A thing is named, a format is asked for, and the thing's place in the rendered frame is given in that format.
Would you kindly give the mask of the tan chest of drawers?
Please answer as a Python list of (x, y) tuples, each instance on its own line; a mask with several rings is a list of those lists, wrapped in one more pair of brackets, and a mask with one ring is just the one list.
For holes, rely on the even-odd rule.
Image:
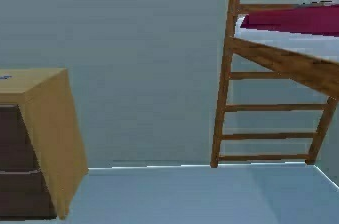
[(0, 69), (0, 221), (64, 219), (88, 173), (65, 68)]

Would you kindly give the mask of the crimson bed blanket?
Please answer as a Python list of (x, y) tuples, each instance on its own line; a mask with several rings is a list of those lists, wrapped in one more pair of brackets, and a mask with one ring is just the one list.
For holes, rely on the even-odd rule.
[(241, 28), (339, 37), (339, 4), (252, 12)]

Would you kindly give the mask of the brown wooden bed frame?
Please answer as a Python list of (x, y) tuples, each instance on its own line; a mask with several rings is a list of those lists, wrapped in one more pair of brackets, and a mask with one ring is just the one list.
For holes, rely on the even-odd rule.
[[(256, 19), (256, 26), (276, 31), (282, 18), (300, 21), (304, 7), (293, 4), (242, 4), (240, 0), (228, 0), (225, 37), (219, 79), (215, 124), (210, 166), (216, 168), (221, 161), (277, 161), (303, 159), (307, 165), (316, 163), (318, 153), (339, 104), (339, 62), (291, 50), (260, 44), (236, 36), (238, 16), (244, 16), (244, 24)], [(327, 96), (324, 104), (229, 104), (229, 82), (243, 79), (289, 79)], [(320, 110), (322, 116), (313, 132), (288, 133), (223, 133), (225, 115), (241, 111), (295, 111)], [(221, 143), (225, 140), (310, 138), (309, 151), (305, 154), (222, 155)]]

